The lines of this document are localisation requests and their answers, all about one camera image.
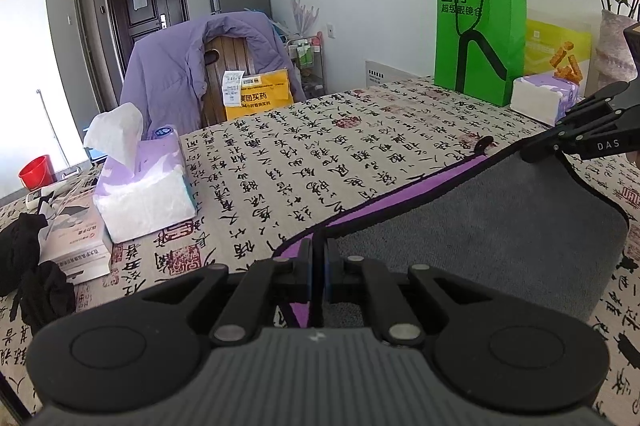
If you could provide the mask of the purple tissue pack left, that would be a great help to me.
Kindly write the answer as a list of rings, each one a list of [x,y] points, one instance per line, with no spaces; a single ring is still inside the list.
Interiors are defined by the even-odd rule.
[[[141,112],[125,103],[94,117],[84,138],[106,156],[93,204],[115,244],[196,216],[178,133],[163,127],[145,140],[143,130]]]

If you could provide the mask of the calligraphy print tablecloth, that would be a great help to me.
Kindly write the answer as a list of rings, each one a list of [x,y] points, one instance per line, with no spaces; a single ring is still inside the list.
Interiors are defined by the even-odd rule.
[[[192,221],[115,245],[111,274],[75,288],[78,310],[134,294],[212,262],[245,270],[287,239],[376,195],[473,154],[544,131],[532,120],[433,86],[387,83],[307,100],[182,137],[198,207]],[[596,410],[639,425],[639,169],[626,157],[567,157],[629,217],[624,256],[588,321],[611,351]],[[25,368],[32,334],[1,298],[1,375],[30,415],[40,408]]]

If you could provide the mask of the grey purple-edged towel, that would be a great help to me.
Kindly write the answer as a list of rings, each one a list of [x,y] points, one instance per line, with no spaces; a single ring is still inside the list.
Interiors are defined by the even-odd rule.
[[[521,142],[480,152],[307,227],[284,242],[334,237],[343,255],[390,271],[425,263],[501,293],[587,320],[622,256],[626,212],[562,153],[536,163]]]

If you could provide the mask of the red plastic bucket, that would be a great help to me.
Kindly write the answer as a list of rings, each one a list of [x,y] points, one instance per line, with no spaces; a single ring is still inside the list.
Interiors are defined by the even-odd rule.
[[[20,172],[18,172],[23,185],[29,191],[41,189],[54,182],[54,170],[49,155],[42,155],[30,160]]]

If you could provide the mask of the mottled ceramic vase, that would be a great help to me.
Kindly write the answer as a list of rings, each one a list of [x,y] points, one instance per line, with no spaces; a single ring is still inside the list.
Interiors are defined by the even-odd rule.
[[[637,77],[637,67],[624,37],[624,30],[635,23],[628,16],[602,12],[599,39],[592,59],[598,90],[613,82],[629,82]]]

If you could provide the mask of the green paper shopping bag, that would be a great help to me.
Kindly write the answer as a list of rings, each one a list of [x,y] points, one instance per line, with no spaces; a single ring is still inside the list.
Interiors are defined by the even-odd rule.
[[[527,0],[437,0],[434,82],[506,106],[524,74]]]

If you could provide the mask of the wooden chair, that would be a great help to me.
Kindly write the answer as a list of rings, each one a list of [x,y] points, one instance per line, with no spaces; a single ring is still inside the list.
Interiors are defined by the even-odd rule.
[[[224,123],[226,108],[222,100],[222,78],[229,70],[254,74],[255,66],[244,38],[218,37],[205,45],[204,63],[207,89],[202,97],[202,126]]]

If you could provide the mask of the yellow snack box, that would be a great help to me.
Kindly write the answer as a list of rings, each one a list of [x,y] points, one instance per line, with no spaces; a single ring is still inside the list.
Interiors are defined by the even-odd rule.
[[[587,89],[592,36],[588,26],[540,11],[527,13],[525,74],[550,74]]]

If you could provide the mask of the black cloth bundle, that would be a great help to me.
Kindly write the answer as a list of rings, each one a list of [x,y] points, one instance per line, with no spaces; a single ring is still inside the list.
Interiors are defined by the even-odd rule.
[[[43,215],[21,213],[1,231],[1,296],[14,295],[9,312],[35,336],[48,324],[76,311],[74,285],[53,261],[40,261],[39,232],[47,227]]]

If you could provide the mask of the purple jacket on chair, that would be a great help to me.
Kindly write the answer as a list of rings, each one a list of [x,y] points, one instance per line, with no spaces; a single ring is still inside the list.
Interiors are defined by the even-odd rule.
[[[163,126],[180,134],[201,128],[202,97],[208,87],[205,47],[218,37],[244,39],[259,74],[287,70],[293,100],[306,100],[288,51],[264,13],[204,16],[155,31],[134,44],[120,101],[141,112],[145,140]]]

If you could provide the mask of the purple tissue pack right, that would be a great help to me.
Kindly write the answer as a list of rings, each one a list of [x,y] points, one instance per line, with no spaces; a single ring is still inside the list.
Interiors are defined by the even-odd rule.
[[[553,127],[578,101],[579,86],[552,74],[534,74],[513,81],[513,112]]]

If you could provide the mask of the yellow parcel bag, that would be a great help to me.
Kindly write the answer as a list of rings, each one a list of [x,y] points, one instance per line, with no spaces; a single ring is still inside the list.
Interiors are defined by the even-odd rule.
[[[221,94],[228,120],[261,114],[294,103],[286,69],[254,76],[242,70],[228,70],[222,76]]]

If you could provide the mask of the purple tissue pack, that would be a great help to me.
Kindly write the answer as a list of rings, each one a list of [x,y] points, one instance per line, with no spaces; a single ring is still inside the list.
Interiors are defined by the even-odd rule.
[[[578,101],[579,86],[552,74],[534,74],[513,81],[513,112],[553,127]]]
[[[163,127],[145,140],[143,130],[141,112],[125,103],[94,117],[84,138],[106,156],[93,204],[115,244],[196,216],[178,133]]]

